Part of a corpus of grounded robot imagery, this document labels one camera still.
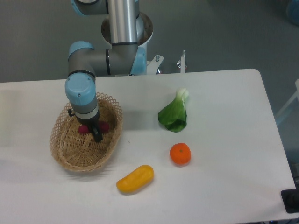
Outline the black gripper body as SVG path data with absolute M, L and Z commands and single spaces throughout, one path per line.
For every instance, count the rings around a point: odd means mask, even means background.
M 94 109 L 90 113 L 81 114 L 72 109 L 67 110 L 70 117 L 75 116 L 80 124 L 86 125 L 91 131 L 100 131 L 98 120 L 100 118 L 99 109 Z

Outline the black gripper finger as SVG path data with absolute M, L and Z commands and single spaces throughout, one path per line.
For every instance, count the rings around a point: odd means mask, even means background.
M 96 143 L 99 143 L 103 140 L 102 133 L 101 133 L 100 128 L 98 126 L 92 126 L 91 127 L 91 134 L 93 135 L 94 141 Z

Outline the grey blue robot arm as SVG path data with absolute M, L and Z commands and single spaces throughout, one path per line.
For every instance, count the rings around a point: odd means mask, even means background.
M 100 111 L 95 78 L 115 75 L 140 75 L 146 71 L 146 50 L 138 45 L 143 21 L 137 0 L 73 0 L 74 11 L 81 16 L 107 14 L 111 48 L 95 50 L 85 41 L 69 49 L 69 74 L 65 94 L 71 103 L 70 116 L 87 126 L 95 142 L 102 141 Z

